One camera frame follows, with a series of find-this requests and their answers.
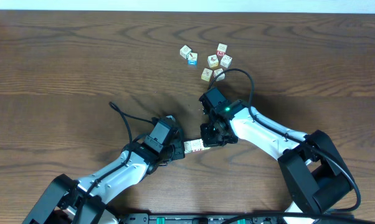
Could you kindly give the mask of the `wooden block red letter U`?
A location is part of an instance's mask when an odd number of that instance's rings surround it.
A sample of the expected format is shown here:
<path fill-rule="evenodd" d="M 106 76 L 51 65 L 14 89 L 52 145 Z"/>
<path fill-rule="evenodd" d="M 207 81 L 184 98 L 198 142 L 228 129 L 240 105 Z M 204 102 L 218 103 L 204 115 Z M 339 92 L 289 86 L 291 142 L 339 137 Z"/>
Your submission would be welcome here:
<path fill-rule="evenodd" d="M 191 145 L 191 151 L 192 152 L 201 151 L 201 150 L 204 149 L 202 139 L 192 140 L 190 142 L 190 145 Z"/>

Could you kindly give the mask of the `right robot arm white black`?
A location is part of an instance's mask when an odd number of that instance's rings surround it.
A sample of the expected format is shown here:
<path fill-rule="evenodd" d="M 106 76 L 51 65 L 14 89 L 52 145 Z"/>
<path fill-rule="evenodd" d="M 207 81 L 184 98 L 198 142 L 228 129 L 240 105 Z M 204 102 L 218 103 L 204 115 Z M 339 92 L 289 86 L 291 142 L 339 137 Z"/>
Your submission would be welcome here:
<path fill-rule="evenodd" d="M 350 191 L 359 207 L 358 185 L 331 138 L 317 130 L 307 134 L 288 129 L 238 100 L 201 98 L 207 123 L 201 124 L 205 147 L 246 140 L 274 158 L 280 167 L 292 204 L 281 217 L 285 223 L 316 223 Z"/>

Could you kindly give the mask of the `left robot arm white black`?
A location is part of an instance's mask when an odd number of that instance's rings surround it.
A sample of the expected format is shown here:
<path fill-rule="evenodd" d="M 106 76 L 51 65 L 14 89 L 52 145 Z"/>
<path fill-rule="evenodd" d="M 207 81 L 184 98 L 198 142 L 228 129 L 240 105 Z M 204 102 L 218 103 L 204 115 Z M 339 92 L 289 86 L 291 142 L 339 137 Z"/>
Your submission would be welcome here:
<path fill-rule="evenodd" d="M 24 223 L 118 223 L 108 203 L 157 168 L 183 159 L 183 130 L 172 116 L 157 120 L 143 142 L 132 141 L 109 165 L 77 180 L 62 174 L 46 188 Z"/>

